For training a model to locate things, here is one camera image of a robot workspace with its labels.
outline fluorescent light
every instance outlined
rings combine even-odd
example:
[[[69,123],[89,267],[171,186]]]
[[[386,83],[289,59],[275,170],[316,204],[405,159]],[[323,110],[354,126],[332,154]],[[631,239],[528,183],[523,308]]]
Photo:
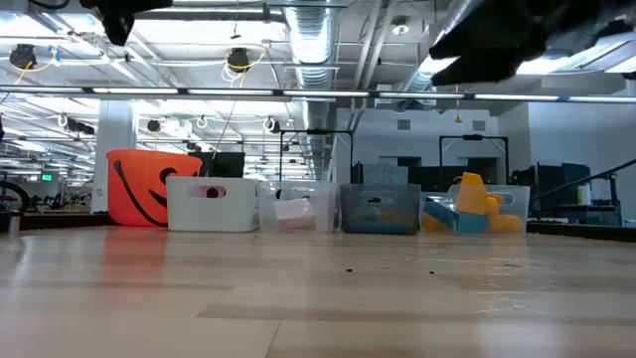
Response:
[[[188,89],[189,94],[210,95],[273,95],[268,89]]]
[[[16,174],[16,175],[40,175],[42,172],[40,170],[7,170],[8,174]]]
[[[83,170],[92,170],[91,167],[89,166],[85,166],[85,165],[79,165],[79,164],[73,164],[73,167],[78,168],[78,169],[83,169]]]
[[[636,103],[636,97],[621,96],[571,96],[568,101],[577,102],[601,102],[601,103]]]
[[[149,11],[151,13],[162,13],[162,12],[177,12],[177,13],[238,13],[238,14],[262,14],[262,10],[260,8],[232,8],[228,9],[220,9],[220,8],[204,8],[204,7],[170,7],[165,9],[156,9]],[[271,14],[280,15],[281,11],[271,10]]]
[[[7,128],[7,127],[4,127],[3,129],[5,133],[14,134],[14,135],[27,135],[25,132],[20,131],[18,129]]]
[[[484,100],[557,101],[558,100],[558,95],[475,94],[475,99],[484,99]]]
[[[81,88],[65,88],[65,87],[38,87],[38,86],[3,86],[0,91],[9,92],[39,92],[39,93],[65,93],[65,92],[83,92]]]
[[[538,58],[522,63],[517,69],[517,75],[547,75],[569,63],[569,58],[549,59]]]
[[[631,74],[636,71],[636,56],[623,61],[617,66],[607,70],[610,74]]]
[[[463,99],[463,93],[413,93],[413,92],[380,92],[382,98],[410,98],[410,99]]]
[[[113,94],[177,94],[179,91],[177,89],[92,89],[95,93],[113,93]]]
[[[366,97],[369,96],[367,91],[355,90],[284,90],[283,95],[291,96],[346,96],[346,97]]]
[[[24,140],[14,140],[14,142],[21,148],[25,149],[25,150],[33,150],[33,151],[37,151],[37,152],[44,152],[47,151],[47,148],[43,147],[40,144],[37,143],[32,143],[32,142],[28,142],[28,141],[24,141]]]
[[[581,51],[578,54],[569,58],[569,61],[565,66],[562,66],[560,71],[580,70],[585,66],[593,63],[594,61],[604,57],[605,55],[613,52],[619,47],[625,45],[625,42],[617,42],[613,44],[597,44],[585,51]]]
[[[426,59],[424,59],[421,65],[419,65],[419,71],[428,74],[436,74],[442,70],[445,70],[456,60],[457,58],[434,60],[431,58],[431,56],[428,56],[426,57]]]

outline orange bucket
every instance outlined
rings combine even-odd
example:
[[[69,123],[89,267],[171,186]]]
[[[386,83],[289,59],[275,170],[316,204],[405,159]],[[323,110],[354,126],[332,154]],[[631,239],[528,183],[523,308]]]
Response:
[[[183,154],[116,149],[108,159],[108,214],[131,227],[168,227],[166,178],[197,176],[202,161]]]

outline ductwork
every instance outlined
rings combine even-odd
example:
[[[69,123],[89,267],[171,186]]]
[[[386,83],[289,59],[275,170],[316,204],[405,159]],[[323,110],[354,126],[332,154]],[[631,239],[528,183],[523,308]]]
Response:
[[[181,20],[181,21],[262,21],[285,23],[285,16],[279,9],[262,7],[188,8],[172,7],[147,11],[135,15],[137,20]]]
[[[319,7],[290,7],[284,10],[289,24],[289,45],[293,62],[299,65],[329,65],[333,61],[335,10]],[[296,69],[298,85],[304,90],[330,90],[334,72],[309,67]],[[335,104],[326,101],[304,101],[302,113],[305,128],[332,129],[335,126]],[[325,155],[324,138],[309,138],[314,158]],[[316,180],[321,180],[326,164],[314,159]]]
[[[448,15],[443,20],[443,24],[438,28],[438,31],[431,31],[429,27],[429,33],[424,34],[424,41],[427,41],[427,48],[430,48],[435,44],[442,36],[450,32],[466,15],[470,13],[477,5],[483,0],[453,0],[448,6]],[[409,79],[399,88],[400,91],[425,91],[430,90],[432,87],[431,79],[435,73],[424,72],[420,70],[420,66],[415,70]],[[423,109],[422,105],[412,105],[411,100],[402,100],[397,103],[397,110],[404,111],[407,109]]]

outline wooden table surface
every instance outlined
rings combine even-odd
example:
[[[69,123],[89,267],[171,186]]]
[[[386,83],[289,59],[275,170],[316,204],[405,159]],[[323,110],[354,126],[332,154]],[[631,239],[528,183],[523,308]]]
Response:
[[[636,357],[636,246],[88,228],[0,239],[2,358]]]

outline gray plastic bin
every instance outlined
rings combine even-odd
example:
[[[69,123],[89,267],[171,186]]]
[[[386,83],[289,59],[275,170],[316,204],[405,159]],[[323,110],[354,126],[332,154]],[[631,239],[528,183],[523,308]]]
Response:
[[[352,234],[414,235],[419,225],[419,185],[340,186],[342,229]]]

